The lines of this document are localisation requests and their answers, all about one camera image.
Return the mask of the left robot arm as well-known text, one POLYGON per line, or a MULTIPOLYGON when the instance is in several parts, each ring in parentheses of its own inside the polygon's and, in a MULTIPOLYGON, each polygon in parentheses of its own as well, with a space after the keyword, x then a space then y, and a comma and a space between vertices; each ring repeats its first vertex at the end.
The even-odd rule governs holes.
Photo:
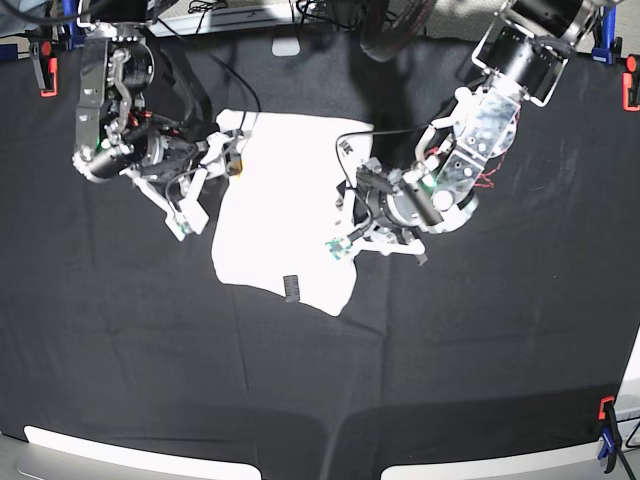
POLYGON ((362 251, 427 260, 420 236, 462 227, 478 206, 487 165, 514 142, 525 103, 546 106, 581 40, 614 17, 615 1, 505 1, 471 54, 479 79, 456 89, 444 112, 418 127, 406 168, 356 151, 374 131, 335 141, 346 185, 341 231, 326 243, 337 260, 362 251))

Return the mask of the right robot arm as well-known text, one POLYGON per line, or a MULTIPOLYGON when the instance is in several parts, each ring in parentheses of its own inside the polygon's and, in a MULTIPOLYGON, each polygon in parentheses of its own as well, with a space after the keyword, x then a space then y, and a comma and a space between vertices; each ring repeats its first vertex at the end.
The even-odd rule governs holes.
POLYGON ((192 231, 204 184, 241 174, 245 133, 219 129, 191 66, 151 32, 173 5, 112 1, 83 18, 72 164, 92 183, 128 177, 167 223, 192 231))

